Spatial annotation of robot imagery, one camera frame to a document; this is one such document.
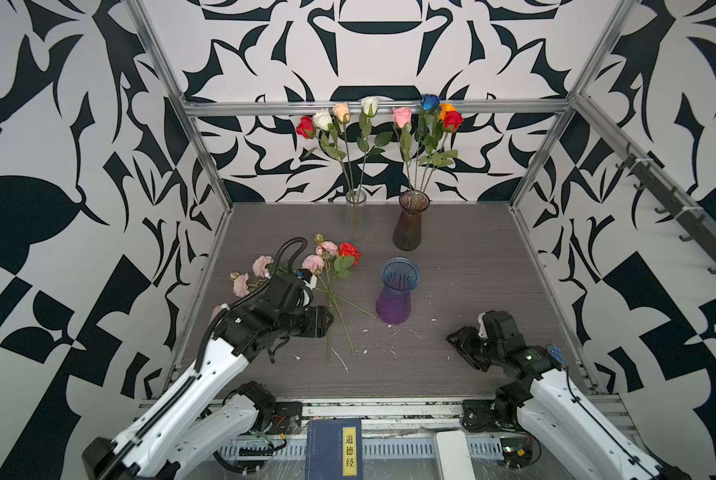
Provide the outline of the pink peony flower stem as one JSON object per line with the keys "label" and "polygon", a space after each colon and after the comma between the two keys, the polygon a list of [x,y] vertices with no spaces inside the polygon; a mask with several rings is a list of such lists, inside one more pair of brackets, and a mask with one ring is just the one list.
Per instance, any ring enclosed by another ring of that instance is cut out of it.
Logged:
{"label": "pink peony flower stem", "polygon": [[239,297],[247,297],[258,290],[272,275],[274,258],[263,255],[258,257],[252,265],[252,273],[232,272],[230,280],[233,283],[233,292]]}

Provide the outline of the small red carnation stem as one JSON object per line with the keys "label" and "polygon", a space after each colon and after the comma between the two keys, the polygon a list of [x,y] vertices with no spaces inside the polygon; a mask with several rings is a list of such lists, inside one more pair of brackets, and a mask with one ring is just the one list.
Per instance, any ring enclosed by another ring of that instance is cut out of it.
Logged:
{"label": "small red carnation stem", "polygon": [[360,251],[351,243],[344,242],[338,247],[337,256],[334,260],[334,269],[337,277],[347,279],[352,276],[352,268],[359,263]]}

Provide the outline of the blue purple glass vase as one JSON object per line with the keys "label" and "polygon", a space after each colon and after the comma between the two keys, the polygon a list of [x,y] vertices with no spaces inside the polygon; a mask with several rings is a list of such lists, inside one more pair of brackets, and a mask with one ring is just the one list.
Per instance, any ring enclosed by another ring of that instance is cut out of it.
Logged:
{"label": "blue purple glass vase", "polygon": [[400,325],[411,315],[411,293],[420,283],[417,265],[404,257],[388,260],[382,267],[382,291],[376,301],[378,317],[388,325]]}

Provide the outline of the clear glass vase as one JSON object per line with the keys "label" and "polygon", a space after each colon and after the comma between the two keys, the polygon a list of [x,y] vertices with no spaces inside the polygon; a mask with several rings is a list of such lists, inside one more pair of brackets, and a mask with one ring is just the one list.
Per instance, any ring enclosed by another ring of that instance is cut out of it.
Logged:
{"label": "clear glass vase", "polygon": [[366,190],[355,188],[346,194],[345,237],[349,242],[360,243],[369,236]]}

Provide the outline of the dark purple glass vase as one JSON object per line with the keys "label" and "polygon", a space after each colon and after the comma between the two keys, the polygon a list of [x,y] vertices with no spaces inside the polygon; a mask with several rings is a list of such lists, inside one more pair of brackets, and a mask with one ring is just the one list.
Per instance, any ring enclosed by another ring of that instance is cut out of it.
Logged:
{"label": "dark purple glass vase", "polygon": [[402,251],[413,251],[422,240],[422,214],[429,208],[430,199],[421,191],[404,192],[399,198],[401,214],[393,233],[394,245]]}

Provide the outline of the white rose stem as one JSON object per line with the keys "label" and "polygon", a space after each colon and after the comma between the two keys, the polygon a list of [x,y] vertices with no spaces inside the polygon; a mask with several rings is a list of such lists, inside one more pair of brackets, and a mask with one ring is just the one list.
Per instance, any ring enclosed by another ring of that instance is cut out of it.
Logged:
{"label": "white rose stem", "polygon": [[372,156],[384,153],[387,145],[392,140],[393,134],[391,132],[382,132],[377,135],[375,142],[370,143],[370,137],[373,131],[372,120],[379,113],[379,98],[375,96],[365,97],[361,100],[361,112],[359,116],[359,127],[360,135],[357,138],[357,145],[360,151],[363,153],[363,160],[361,165],[361,175],[358,185],[358,195],[362,195],[364,181],[365,181],[365,169],[367,166],[368,159]]}
{"label": "white rose stem", "polygon": [[344,165],[344,143],[340,139],[335,128],[333,107],[331,109],[319,110],[315,113],[312,120],[315,126],[316,139],[318,140],[317,149],[330,159],[337,161],[343,171],[344,180],[346,182],[346,196],[349,191],[347,189],[347,181],[345,178],[346,170]]}

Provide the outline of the peach rose stem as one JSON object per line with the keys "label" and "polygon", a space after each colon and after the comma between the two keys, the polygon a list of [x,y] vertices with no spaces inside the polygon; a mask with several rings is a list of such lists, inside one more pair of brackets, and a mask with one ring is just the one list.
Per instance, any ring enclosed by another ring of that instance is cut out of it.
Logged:
{"label": "peach rose stem", "polygon": [[335,128],[336,131],[344,143],[344,152],[345,152],[345,178],[347,181],[347,189],[349,192],[351,192],[355,188],[355,180],[353,176],[352,171],[352,158],[350,154],[350,146],[349,146],[349,140],[348,140],[348,127],[351,122],[351,113],[349,105],[345,102],[337,103],[333,107],[333,115],[335,119]]}

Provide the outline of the pink rose stem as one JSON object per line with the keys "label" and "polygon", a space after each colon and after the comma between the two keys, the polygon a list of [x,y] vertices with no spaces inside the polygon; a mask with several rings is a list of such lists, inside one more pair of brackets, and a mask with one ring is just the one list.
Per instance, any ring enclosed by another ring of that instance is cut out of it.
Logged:
{"label": "pink rose stem", "polygon": [[412,149],[412,111],[408,107],[395,108],[393,110],[393,122],[394,128],[398,136],[398,145],[400,150],[401,159],[404,163],[406,170],[406,177],[408,181],[408,190],[414,189],[412,177],[411,177],[411,149]]}

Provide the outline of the large red rose stem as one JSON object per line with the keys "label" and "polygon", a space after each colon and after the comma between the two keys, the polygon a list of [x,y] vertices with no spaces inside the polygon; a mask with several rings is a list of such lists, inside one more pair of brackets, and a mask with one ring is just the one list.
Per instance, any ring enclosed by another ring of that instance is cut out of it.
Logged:
{"label": "large red rose stem", "polygon": [[438,135],[439,142],[437,150],[429,155],[423,165],[426,167],[425,184],[422,192],[429,186],[433,173],[441,168],[453,166],[458,157],[456,149],[447,149],[446,142],[459,129],[464,122],[464,117],[457,111],[449,112],[445,118],[439,113]]}

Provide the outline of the orange rose stem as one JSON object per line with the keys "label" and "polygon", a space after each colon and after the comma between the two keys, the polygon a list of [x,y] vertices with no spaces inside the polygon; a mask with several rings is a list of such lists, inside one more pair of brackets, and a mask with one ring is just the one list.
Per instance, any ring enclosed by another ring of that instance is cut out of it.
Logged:
{"label": "orange rose stem", "polygon": [[455,110],[456,110],[456,108],[450,103],[441,103],[440,104],[440,116],[442,118],[445,118],[449,112],[452,112]]}

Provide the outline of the blue rose stem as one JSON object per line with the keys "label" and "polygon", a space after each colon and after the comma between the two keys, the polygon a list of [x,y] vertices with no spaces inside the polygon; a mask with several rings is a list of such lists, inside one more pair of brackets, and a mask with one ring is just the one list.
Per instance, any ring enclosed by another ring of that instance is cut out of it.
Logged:
{"label": "blue rose stem", "polygon": [[439,135],[440,98],[425,94],[420,100],[421,112],[418,115],[415,139],[418,147],[416,152],[415,189],[422,191],[425,184],[426,167],[423,163],[427,157],[437,150]]}

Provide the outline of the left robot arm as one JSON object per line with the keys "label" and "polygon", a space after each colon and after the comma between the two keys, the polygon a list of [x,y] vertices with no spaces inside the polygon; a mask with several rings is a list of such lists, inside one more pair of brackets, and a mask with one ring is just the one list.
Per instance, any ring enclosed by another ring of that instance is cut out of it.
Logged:
{"label": "left robot arm", "polygon": [[217,395],[260,354],[273,356],[293,337],[323,338],[334,322],[314,304],[317,276],[276,274],[233,305],[218,308],[193,364],[113,439],[97,438],[83,452],[91,479],[183,479],[225,442],[264,432],[276,399],[257,382],[236,388],[215,411]]}

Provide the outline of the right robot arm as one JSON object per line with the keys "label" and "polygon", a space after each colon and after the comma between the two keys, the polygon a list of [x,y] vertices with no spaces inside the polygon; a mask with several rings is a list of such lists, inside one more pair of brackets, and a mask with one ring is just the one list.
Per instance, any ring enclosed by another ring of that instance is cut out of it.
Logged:
{"label": "right robot arm", "polygon": [[508,312],[483,312],[477,322],[448,335],[447,343],[475,370],[497,366],[510,381],[491,400],[464,402],[466,430],[523,433],[578,479],[686,478],[618,430],[571,380],[559,356],[525,342]]}

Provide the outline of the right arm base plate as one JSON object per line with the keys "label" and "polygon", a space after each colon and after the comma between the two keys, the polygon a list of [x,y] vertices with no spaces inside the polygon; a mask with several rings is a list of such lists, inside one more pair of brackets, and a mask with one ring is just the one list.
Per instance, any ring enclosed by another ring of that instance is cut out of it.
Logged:
{"label": "right arm base plate", "polygon": [[498,414],[493,400],[464,400],[462,411],[461,426],[468,432],[509,432],[514,430],[514,425]]}

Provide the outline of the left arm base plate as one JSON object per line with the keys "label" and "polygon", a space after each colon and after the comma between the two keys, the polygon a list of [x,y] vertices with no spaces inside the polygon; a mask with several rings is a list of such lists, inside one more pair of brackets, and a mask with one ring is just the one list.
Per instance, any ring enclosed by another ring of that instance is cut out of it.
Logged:
{"label": "left arm base plate", "polygon": [[302,402],[276,402],[263,406],[250,431],[267,435],[297,433],[302,426],[303,408]]}

